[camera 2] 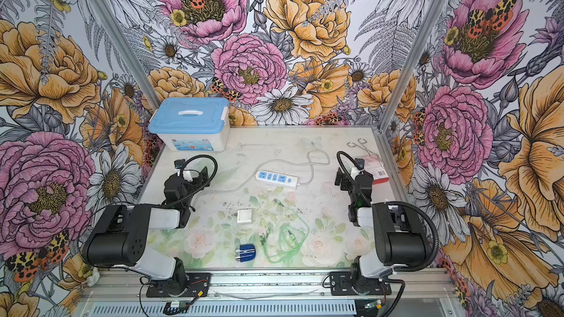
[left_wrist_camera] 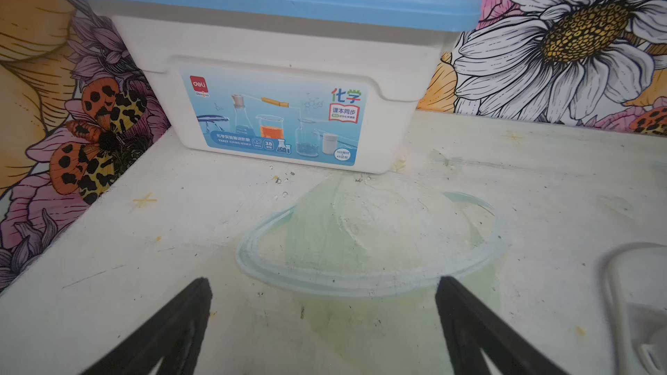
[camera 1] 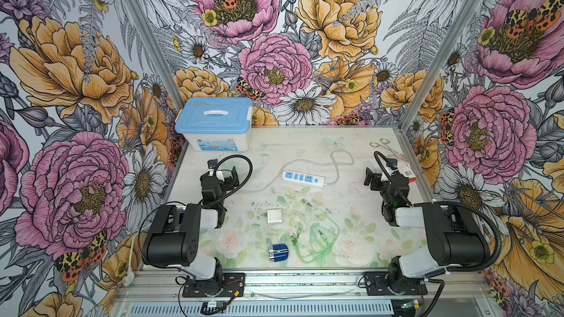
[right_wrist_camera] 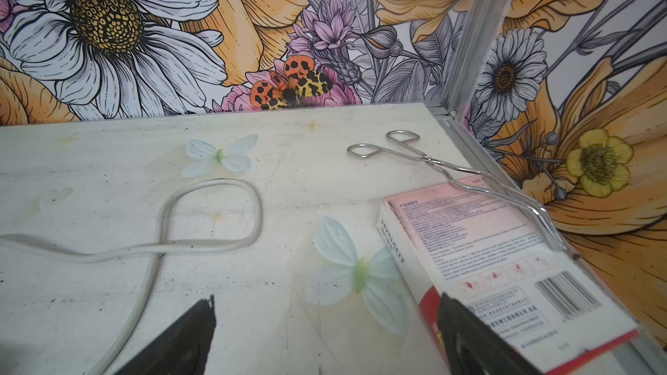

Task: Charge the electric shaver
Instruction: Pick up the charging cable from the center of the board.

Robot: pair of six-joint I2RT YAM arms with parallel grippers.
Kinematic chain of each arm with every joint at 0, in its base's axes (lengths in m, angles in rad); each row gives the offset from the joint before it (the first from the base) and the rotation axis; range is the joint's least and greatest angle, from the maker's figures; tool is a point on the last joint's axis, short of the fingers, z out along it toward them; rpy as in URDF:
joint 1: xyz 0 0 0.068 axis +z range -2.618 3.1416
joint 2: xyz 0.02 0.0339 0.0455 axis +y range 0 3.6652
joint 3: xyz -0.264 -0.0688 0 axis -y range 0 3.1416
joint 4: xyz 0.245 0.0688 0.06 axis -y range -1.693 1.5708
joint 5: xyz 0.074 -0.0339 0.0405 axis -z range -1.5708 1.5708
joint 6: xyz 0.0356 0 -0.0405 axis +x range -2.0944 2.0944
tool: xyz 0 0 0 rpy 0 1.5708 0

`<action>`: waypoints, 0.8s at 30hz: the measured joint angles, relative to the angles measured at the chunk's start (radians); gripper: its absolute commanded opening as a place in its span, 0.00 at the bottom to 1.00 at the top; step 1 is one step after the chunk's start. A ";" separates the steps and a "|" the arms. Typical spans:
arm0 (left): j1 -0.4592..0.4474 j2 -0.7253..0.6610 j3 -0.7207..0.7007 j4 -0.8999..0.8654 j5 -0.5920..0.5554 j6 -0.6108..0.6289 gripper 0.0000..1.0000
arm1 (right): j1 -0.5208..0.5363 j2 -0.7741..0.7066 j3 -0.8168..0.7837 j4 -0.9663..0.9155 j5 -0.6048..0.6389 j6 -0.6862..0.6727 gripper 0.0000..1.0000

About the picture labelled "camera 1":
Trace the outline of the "white usb charger adapter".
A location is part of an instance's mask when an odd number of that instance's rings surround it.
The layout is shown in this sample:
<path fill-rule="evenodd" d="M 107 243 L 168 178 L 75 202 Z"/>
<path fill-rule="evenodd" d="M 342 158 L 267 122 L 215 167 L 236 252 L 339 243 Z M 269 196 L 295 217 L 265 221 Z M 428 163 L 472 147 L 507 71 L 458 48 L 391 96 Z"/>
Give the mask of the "white usb charger adapter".
<path fill-rule="evenodd" d="M 283 211 L 279 208 L 269 209 L 267 211 L 267 223 L 269 225 L 279 224 L 283 222 Z"/>

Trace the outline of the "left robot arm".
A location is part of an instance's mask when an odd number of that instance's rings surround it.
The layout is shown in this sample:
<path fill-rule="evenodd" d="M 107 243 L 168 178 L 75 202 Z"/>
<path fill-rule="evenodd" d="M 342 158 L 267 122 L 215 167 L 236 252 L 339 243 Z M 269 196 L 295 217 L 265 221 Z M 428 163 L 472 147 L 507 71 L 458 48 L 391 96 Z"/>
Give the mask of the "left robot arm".
<path fill-rule="evenodd" d="M 200 203 L 169 202 L 156 209 L 140 251 L 144 264 L 186 274 L 184 296 L 220 296 L 226 289 L 223 267 L 204 252 L 199 238 L 201 231 L 223 226 L 224 197 L 239 186 L 239 176 L 236 168 L 210 169 L 200 182 Z"/>

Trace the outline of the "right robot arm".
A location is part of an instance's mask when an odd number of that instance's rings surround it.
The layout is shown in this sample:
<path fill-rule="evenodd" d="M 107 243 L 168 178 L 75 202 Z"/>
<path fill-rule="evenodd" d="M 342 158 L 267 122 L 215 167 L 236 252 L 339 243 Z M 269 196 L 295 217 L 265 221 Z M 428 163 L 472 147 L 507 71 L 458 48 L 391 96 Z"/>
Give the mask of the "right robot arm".
<path fill-rule="evenodd" d="M 476 272 L 490 267 L 502 251 L 502 234 L 494 222 L 470 205 L 456 201 L 412 204 L 409 179 L 365 171 L 364 185 L 380 192 L 381 212 L 392 227 L 423 229 L 427 243 L 408 255 L 392 258 L 385 275 L 365 276 L 367 290 L 383 284 L 392 294 L 415 292 L 433 277 Z"/>

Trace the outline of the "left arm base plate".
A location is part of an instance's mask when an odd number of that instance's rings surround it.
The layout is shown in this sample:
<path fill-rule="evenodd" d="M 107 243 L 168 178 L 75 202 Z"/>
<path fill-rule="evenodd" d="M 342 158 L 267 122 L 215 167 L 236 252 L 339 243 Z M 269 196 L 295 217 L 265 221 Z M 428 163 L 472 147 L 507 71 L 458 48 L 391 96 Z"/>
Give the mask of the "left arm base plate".
<path fill-rule="evenodd" d="M 210 280 L 189 281 L 182 289 L 183 298 L 205 298 L 220 297 L 228 298 L 239 292 L 244 294 L 246 274 L 242 272 L 230 272 L 216 274 Z"/>

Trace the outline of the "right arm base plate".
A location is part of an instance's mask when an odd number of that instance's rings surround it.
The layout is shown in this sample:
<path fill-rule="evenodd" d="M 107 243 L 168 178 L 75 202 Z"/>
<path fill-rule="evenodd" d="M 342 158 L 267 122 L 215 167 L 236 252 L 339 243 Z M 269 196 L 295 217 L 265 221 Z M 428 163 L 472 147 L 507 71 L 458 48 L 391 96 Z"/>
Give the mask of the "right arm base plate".
<path fill-rule="evenodd" d="M 423 280 L 389 277 L 384 271 L 365 272 L 359 286 L 368 296 L 425 296 L 427 287 Z"/>

